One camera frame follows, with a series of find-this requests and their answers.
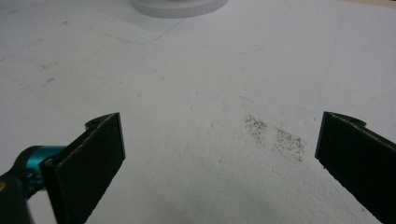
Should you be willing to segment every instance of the white surface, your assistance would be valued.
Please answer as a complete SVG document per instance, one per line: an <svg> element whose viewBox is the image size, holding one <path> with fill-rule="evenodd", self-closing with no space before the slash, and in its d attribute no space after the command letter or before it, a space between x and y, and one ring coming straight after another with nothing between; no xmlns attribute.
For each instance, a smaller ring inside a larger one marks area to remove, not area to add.
<svg viewBox="0 0 396 224"><path fill-rule="evenodd" d="M132 0L141 13L167 19L196 17L223 7L228 0Z"/></svg>
<svg viewBox="0 0 396 224"><path fill-rule="evenodd" d="M395 12L232 0L161 20L129 0L3 0L0 171L120 111L127 159L88 223L378 223L314 153L324 110L396 140ZM55 223L45 192L29 202Z"/></svg>

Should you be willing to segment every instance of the circular white object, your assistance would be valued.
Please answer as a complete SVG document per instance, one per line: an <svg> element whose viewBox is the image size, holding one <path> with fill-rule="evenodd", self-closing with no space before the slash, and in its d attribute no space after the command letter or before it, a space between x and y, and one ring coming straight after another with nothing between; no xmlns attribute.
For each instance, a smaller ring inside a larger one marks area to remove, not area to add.
<svg viewBox="0 0 396 224"><path fill-rule="evenodd" d="M228 0L132 0L134 7L150 17L178 19L204 15Z"/></svg>

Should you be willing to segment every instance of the white round base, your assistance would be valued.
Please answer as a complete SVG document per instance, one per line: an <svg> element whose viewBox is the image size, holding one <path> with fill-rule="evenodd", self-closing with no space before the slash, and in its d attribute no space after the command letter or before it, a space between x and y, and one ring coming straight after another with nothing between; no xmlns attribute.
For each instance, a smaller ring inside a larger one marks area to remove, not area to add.
<svg viewBox="0 0 396 224"><path fill-rule="evenodd" d="M178 19L204 15L228 0L132 0L134 7L150 17Z"/></svg>

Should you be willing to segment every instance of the white table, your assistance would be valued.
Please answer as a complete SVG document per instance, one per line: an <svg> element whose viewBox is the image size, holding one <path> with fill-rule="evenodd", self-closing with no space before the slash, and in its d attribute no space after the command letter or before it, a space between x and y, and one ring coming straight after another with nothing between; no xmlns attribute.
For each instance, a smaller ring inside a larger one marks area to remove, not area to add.
<svg viewBox="0 0 396 224"><path fill-rule="evenodd" d="M325 110L396 140L387 6L230 0L162 20L129 0L2 0L0 173L120 112L127 159L88 223L378 223L314 154ZM55 223L46 192L29 204Z"/></svg>

